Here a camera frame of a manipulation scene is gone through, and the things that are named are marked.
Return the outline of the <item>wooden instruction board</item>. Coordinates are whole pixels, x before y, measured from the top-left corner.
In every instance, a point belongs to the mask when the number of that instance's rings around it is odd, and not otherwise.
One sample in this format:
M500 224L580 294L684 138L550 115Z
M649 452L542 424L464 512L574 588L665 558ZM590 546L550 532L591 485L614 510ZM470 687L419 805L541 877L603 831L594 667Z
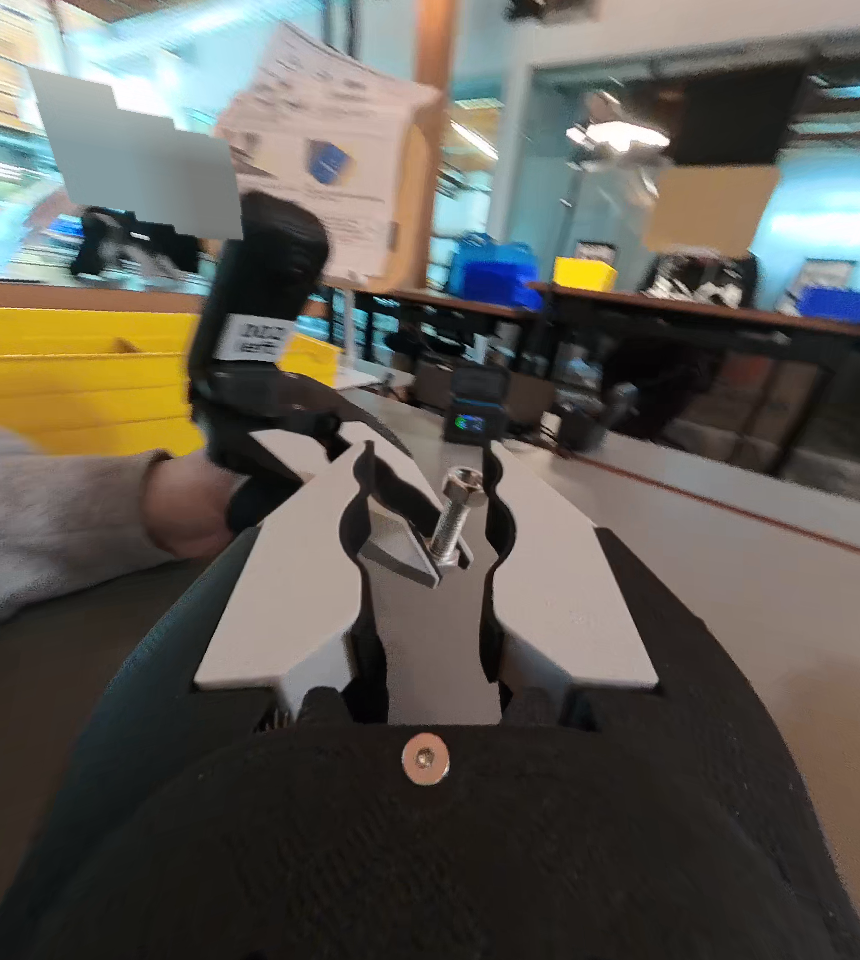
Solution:
M215 136L230 148L242 194L260 190L322 223L326 277L364 282L388 264L404 147L418 112L437 98L284 22Z
M656 180L642 246L655 255L694 248L745 258L781 178L772 165L668 169Z

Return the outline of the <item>small yellow plastic bin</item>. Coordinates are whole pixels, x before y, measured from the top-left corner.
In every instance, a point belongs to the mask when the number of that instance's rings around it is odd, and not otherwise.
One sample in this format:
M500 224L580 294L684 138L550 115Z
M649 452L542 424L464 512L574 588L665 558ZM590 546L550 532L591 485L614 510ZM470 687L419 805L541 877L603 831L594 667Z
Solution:
M615 289L617 278L616 268L603 260L558 257L552 282L557 287L569 290L610 293Z

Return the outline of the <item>dark brown box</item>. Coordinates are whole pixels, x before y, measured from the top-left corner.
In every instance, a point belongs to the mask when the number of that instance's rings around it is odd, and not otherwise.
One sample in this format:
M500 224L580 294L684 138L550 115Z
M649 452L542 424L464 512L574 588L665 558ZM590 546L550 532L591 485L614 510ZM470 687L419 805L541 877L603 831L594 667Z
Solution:
M445 413L452 399L454 374L470 378L472 386L478 386L483 377L499 380L499 386L507 387L503 406L511 430L540 426L544 414L555 402L556 386L549 380L512 372L505 366L469 362L450 364L426 359L416 365L409 387L409 402L421 409Z

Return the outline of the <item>black device with colour screen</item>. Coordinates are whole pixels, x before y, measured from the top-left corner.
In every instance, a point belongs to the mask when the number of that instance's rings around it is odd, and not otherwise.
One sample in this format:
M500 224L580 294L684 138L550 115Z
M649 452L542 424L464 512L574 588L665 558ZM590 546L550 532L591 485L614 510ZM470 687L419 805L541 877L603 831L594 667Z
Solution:
M453 369L442 439L449 445L487 448L507 434L506 403L511 373L502 366L468 365Z

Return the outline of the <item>wooden top table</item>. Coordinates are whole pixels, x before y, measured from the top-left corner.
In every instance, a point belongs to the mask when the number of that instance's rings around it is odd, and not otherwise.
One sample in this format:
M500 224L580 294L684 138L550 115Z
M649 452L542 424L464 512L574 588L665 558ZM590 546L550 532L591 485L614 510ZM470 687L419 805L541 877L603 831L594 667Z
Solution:
M818 375L777 448L767 474L780 477L815 413L854 354L860 354L860 324L827 318L791 317L753 309L659 299L644 294L594 292L554 282L531 282L543 299L532 333L547 332L546 373L553 373L559 348L578 332L609 337L650 337L703 351L762 356L802 363Z
M536 309L506 306L460 298L431 290L397 290L362 294L364 360L376 360L377 319L394 319L395 331L385 336L386 350L402 354L412 366L421 359L470 359L485 364L497 351L496 340L504 327L515 329L513 344L505 348L505 366L514 374L531 374L535 365L526 354L540 345L543 304Z
M205 300L206 297L199 294L134 292L0 280L0 309L198 315Z

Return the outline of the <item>blue plastic bin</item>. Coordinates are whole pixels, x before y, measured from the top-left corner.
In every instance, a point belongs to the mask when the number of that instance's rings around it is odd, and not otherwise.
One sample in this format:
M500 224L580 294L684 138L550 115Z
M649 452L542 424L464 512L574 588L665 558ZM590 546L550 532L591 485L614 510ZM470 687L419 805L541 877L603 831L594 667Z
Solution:
M860 326L860 291L808 286L797 297L796 311L801 317Z

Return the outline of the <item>black wall screen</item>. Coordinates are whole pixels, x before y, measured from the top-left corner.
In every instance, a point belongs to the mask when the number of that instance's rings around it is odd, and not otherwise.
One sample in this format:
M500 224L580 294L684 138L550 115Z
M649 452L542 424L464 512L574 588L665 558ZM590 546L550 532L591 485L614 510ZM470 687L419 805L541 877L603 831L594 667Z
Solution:
M807 87L799 64L689 78L668 158L677 167L773 166Z

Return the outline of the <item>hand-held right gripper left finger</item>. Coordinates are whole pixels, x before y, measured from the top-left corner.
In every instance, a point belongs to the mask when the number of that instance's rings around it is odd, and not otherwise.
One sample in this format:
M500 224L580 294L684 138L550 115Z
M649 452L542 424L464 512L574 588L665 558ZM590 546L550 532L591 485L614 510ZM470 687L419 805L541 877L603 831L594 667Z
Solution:
M297 716L310 691L333 689L357 722L387 723L387 657L360 559L375 468L374 443L355 443L265 519L196 669L199 690L271 690Z

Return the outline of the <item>steel hex bolt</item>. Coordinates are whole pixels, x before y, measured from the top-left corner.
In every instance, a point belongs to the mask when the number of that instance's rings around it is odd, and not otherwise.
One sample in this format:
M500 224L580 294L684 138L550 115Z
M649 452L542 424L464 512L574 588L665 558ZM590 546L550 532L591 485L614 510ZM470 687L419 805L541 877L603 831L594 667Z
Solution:
M427 543L434 565L443 569L467 570L473 565L472 550L464 543L463 531L474 508L473 491L451 491L445 496L434 534Z

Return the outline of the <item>blue stacked bins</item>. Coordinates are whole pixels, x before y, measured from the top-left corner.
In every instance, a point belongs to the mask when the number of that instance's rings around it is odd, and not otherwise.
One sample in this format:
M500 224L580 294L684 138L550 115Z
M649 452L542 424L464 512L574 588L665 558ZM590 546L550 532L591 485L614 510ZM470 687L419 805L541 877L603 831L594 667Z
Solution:
M485 233L462 234L452 258L444 293L467 302L539 311L543 297L539 260L526 243L500 243Z

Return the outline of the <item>person's left hand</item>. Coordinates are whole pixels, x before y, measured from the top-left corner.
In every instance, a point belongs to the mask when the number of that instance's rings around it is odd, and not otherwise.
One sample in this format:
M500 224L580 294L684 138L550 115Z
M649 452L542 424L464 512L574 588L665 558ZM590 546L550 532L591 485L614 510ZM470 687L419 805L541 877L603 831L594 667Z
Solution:
M228 511L245 481L211 462L205 450L155 463L141 495L148 538L178 561L214 558L235 538Z

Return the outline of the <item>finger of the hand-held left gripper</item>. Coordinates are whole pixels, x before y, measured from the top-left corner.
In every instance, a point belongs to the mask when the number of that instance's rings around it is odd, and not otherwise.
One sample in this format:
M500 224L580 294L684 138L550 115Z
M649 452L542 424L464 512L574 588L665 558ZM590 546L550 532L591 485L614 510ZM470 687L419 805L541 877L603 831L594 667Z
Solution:
M349 446L373 443L376 499L425 540L431 539L441 518L441 500L408 448L379 423L343 422L337 437Z
M253 438L304 482L329 466L327 453L314 438L280 429L259 431ZM368 507L371 533L362 556L425 588L438 587L442 576L427 552L425 538L406 519L382 506L375 495Z

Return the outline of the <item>person's left forearm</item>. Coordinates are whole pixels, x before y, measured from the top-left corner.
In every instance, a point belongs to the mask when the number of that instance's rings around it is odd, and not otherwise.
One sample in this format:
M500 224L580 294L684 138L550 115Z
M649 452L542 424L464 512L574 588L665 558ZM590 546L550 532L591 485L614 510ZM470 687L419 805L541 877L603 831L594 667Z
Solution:
M38 603L171 562L142 502L170 456L54 456L0 429L0 621Z

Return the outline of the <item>black white gripper pair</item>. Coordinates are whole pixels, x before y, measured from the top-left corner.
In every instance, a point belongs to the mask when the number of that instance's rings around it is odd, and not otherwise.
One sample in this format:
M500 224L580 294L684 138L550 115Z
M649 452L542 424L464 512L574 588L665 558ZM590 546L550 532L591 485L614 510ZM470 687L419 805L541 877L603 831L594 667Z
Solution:
M81 214L83 240L69 265L72 277L100 277L133 264L141 277L180 280L198 276L201 242L169 223L144 222L132 211L89 206Z
M660 301L754 309L759 279L752 253L737 259L664 253L653 258L638 292Z

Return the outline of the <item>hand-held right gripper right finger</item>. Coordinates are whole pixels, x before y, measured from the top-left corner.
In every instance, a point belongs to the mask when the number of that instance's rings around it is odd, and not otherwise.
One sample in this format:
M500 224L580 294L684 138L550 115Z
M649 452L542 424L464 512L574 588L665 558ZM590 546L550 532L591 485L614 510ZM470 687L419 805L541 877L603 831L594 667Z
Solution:
M596 524L501 442L484 451L481 666L502 704L544 693L564 721L586 690L653 692L659 675Z

